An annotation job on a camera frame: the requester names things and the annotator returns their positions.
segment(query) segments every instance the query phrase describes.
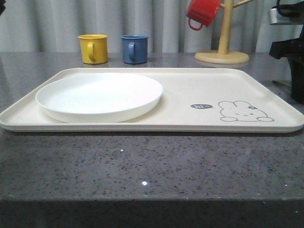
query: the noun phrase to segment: blue mug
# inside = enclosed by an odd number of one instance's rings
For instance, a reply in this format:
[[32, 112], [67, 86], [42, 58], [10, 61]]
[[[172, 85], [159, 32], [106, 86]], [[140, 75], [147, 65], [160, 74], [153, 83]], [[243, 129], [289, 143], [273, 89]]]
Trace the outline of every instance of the blue mug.
[[123, 60], [128, 64], [146, 63], [148, 60], [148, 36], [123, 35]]

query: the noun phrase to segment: mug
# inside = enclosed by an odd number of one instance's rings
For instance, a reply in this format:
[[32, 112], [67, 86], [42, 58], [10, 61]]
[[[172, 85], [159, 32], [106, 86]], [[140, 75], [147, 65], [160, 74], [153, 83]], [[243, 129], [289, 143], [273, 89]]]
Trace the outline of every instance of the mug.
[[[208, 27], [215, 18], [220, 6], [220, 0], [192, 0], [187, 11], [188, 24], [195, 31], [201, 30], [205, 25]], [[200, 23], [199, 28], [191, 25], [191, 20]]]
[[128, 64], [146, 63], [148, 60], [148, 36], [123, 35], [123, 60]]
[[100, 64], [108, 61], [107, 35], [81, 35], [82, 61], [87, 64]]

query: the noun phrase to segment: mug handle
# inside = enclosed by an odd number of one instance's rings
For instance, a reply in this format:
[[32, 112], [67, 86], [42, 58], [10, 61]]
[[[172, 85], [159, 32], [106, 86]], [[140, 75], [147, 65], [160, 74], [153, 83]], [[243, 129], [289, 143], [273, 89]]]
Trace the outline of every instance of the mug handle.
[[94, 43], [93, 42], [88, 42], [87, 51], [88, 51], [90, 60], [96, 61], [96, 59], [94, 57]]
[[129, 43], [129, 57], [132, 61], [135, 61], [135, 43]]
[[189, 24], [190, 28], [192, 28], [192, 29], [195, 30], [195, 31], [200, 31], [201, 28], [203, 27], [203, 24], [202, 24], [202, 23], [200, 24], [200, 27], [199, 27], [199, 28], [193, 27], [193, 26], [191, 25], [191, 19], [190, 19], [190, 18], [188, 19], [188, 24]]

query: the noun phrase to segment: yellow mug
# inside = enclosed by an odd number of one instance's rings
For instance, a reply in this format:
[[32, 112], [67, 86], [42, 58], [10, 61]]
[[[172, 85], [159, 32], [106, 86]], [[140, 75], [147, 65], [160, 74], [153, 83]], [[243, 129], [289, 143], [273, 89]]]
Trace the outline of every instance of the yellow mug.
[[84, 63], [100, 64], [108, 61], [107, 37], [107, 35], [78, 36]]

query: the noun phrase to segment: wooden mug stand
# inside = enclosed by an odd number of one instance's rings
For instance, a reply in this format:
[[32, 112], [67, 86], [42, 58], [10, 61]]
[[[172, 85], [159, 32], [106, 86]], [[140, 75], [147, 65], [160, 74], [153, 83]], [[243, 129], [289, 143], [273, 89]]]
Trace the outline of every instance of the wooden mug stand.
[[199, 61], [209, 63], [220, 63], [220, 64], [237, 64], [245, 63], [249, 61], [249, 56], [245, 53], [238, 51], [229, 51], [229, 39], [231, 32], [231, 22], [233, 9], [248, 3], [253, 0], [242, 0], [238, 3], [234, 3], [234, 0], [225, 0], [224, 4], [220, 4], [224, 8], [224, 18], [222, 24], [222, 30], [219, 38], [218, 50], [207, 50], [200, 51], [195, 54], [195, 58]]

